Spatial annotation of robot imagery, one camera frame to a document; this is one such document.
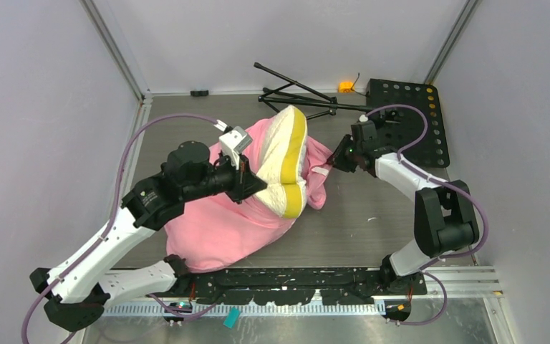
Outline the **cream textured pillow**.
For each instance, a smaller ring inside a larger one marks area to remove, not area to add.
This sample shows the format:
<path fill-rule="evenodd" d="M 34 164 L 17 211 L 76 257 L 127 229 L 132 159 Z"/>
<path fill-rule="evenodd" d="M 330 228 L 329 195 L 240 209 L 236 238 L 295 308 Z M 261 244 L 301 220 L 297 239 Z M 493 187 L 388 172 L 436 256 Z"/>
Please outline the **cream textured pillow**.
<path fill-rule="evenodd" d="M 266 188 L 254 197 L 280 218 L 298 218 L 307 203 L 307 182 L 303 177 L 308 141 L 305 115 L 289 105 L 247 130 L 253 140 L 253 171 L 266 183 Z"/>

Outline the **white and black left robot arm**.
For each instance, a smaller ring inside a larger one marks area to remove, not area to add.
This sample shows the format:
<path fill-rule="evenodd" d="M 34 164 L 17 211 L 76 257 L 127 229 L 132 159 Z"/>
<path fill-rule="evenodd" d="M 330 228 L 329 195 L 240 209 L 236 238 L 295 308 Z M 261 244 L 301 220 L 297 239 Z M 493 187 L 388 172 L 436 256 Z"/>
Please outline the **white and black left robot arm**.
<path fill-rule="evenodd" d="M 184 296 L 191 286 L 190 270 L 175 254 L 117 277 L 105 274 L 133 247 L 183 215 L 188 202 L 225 193 L 239 204 L 264 190 L 266 182 L 251 171 L 243 154 L 250 144 L 249 138 L 235 143 L 220 137 L 221 151 L 214 163 L 205 144 L 180 144 L 160 172 L 137 182 L 123 196 L 104 228 L 81 249 L 57 267 L 35 269 L 30 280 L 47 301 L 49 321 L 76 332 L 97 321 L 107 308 L 135 297 L 166 291 Z"/>

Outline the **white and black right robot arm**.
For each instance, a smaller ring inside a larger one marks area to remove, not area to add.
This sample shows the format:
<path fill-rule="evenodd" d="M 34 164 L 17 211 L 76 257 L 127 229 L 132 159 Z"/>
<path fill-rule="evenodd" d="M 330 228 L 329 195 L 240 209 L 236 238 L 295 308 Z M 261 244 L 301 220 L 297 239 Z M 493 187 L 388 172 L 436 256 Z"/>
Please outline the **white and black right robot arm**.
<path fill-rule="evenodd" d="M 480 239 L 467 185 L 448 182 L 409 162 L 392 146 L 380 145 L 376 125 L 368 120 L 351 126 L 328 163 L 344 172 L 356 169 L 389 183 L 414 204 L 413 238 L 387 255 L 378 272 L 384 291 L 398 294 L 435 259 L 475 244 Z"/>

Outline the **pink pillowcase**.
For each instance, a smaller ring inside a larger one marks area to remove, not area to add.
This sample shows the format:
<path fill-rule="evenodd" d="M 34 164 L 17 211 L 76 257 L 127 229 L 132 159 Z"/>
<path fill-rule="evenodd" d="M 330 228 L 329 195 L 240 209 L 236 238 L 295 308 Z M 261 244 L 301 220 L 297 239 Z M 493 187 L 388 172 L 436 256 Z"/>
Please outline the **pink pillowcase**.
<path fill-rule="evenodd" d="M 259 166 L 259 153 L 266 147 L 271 122 L 273 119 L 259 120 L 246 129 L 253 142 L 243 153 L 252 171 Z M 301 174 L 307 180 L 306 205 L 320 210 L 327 199 L 324 183 L 332 167 L 326 162 L 332 151 L 310 136 L 307 140 Z M 185 259 L 191 272 L 213 272 L 275 242 L 294 222 L 296 219 L 276 215 L 254 196 L 236 204 L 221 193 L 186 203 L 184 214 L 165 225 L 166 256 Z"/>

